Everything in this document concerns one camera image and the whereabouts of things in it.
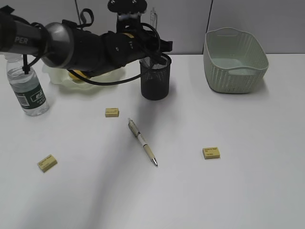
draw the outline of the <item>robotic arm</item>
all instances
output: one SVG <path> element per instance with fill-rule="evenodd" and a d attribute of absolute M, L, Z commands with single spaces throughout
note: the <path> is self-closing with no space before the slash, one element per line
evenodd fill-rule
<path fill-rule="evenodd" d="M 94 21 L 90 9 L 81 12 L 81 25 L 63 20 L 44 27 L 39 23 L 29 24 L 11 15 L 12 8 L 3 7 L 0 9 L 0 52 L 33 55 L 36 59 L 30 66 L 41 58 L 47 66 L 68 69 L 82 80 L 72 70 L 94 77 L 147 56 L 162 64 L 161 53 L 170 52 L 173 42 L 161 40 L 152 26 L 141 23 L 141 14 L 146 8 L 145 0 L 110 0 L 108 9 L 117 13 L 117 31 L 96 35 L 83 30 Z M 85 13 L 89 14 L 90 23 Z"/>

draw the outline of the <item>white wall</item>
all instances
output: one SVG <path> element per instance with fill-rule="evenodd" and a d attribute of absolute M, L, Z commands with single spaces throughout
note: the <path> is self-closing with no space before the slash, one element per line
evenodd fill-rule
<path fill-rule="evenodd" d="M 142 21 L 150 23 L 153 7 L 158 13 L 158 32 L 164 40 L 172 40 L 173 52 L 202 53 L 211 0 L 146 0 L 148 8 Z M 80 10 L 93 10 L 95 22 L 88 30 L 102 34 L 115 31 L 116 14 L 107 9 L 108 0 L 78 0 Z"/>
<path fill-rule="evenodd" d="M 252 33 L 266 53 L 305 53 L 305 0 L 214 0 L 209 30 Z"/>
<path fill-rule="evenodd" d="M 28 22 L 46 25 L 67 19 L 77 22 L 74 0 L 0 0 L 0 7 L 9 5 L 15 9 L 14 15 Z"/>

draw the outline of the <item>pen tip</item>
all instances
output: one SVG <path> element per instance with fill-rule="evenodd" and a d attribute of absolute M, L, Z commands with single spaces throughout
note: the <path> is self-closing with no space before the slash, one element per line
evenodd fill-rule
<path fill-rule="evenodd" d="M 156 158 L 153 158 L 153 159 L 152 159 L 152 162 L 153 162 L 153 164 L 154 164 L 156 167 L 158 167 L 158 162 L 157 162 Z"/>

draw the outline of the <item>bottle label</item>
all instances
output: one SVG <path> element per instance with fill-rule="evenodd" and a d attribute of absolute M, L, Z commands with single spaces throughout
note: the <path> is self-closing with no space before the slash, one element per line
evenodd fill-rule
<path fill-rule="evenodd" d="M 28 92 L 15 92 L 15 95 L 17 96 L 21 107 L 24 109 L 35 109 L 43 105 L 46 101 L 40 84 Z"/>

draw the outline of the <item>clear plastic container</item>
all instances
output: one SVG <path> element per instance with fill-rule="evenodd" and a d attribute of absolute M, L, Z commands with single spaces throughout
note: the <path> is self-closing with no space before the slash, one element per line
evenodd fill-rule
<path fill-rule="evenodd" d="M 204 71 L 210 88 L 220 93 L 249 93 L 263 79 L 269 63 L 256 38 L 234 28 L 205 36 Z"/>

